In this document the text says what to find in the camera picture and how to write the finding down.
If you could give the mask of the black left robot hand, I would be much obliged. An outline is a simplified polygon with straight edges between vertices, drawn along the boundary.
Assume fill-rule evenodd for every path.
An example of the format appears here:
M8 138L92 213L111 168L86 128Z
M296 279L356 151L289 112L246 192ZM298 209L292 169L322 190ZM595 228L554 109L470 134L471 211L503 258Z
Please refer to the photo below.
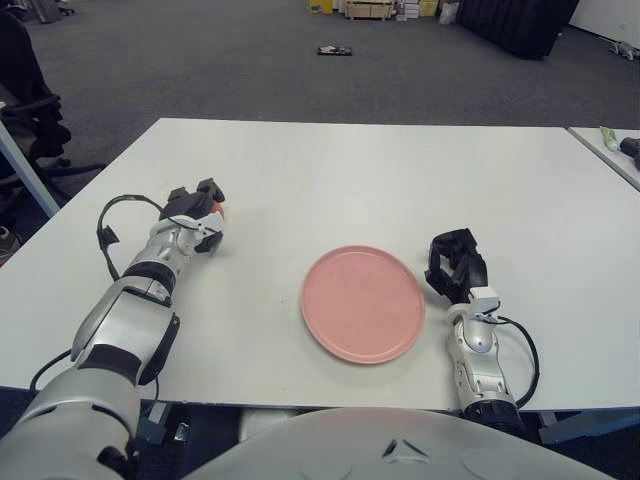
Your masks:
M159 220L168 220L191 232L202 235L194 247L197 253L213 252L223 238L225 196L212 178L199 182L194 192L184 187L170 192Z

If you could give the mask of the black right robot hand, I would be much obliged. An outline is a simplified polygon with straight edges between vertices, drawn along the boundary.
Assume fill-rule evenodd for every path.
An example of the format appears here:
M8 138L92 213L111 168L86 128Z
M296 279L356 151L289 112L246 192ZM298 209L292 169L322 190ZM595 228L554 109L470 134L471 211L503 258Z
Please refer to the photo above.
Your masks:
M468 228L442 233L432 240L425 280L451 304L469 303L472 288L488 286L486 263Z

